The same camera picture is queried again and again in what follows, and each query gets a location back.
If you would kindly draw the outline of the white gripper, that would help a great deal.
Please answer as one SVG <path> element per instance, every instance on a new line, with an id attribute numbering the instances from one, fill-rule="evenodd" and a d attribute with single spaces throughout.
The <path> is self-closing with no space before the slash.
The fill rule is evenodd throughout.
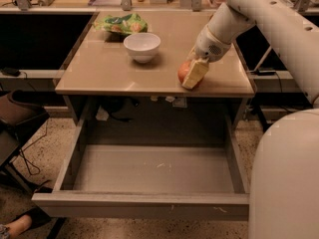
<path id="1" fill-rule="evenodd" d="M 209 69 L 208 62 L 213 63 L 220 60 L 230 47 L 230 44 L 219 41 L 205 25 L 196 38 L 194 49 L 191 49 L 187 55 L 191 64 L 183 83 L 193 87 L 197 82 L 203 80 Z"/>

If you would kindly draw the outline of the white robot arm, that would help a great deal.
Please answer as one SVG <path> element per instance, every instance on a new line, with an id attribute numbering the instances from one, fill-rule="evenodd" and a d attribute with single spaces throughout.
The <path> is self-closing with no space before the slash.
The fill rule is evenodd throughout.
<path id="1" fill-rule="evenodd" d="M 251 171 L 248 239 L 319 239 L 319 29 L 280 0 L 225 0 L 190 50 L 220 60 L 257 26 L 312 104 L 275 122 Z"/>

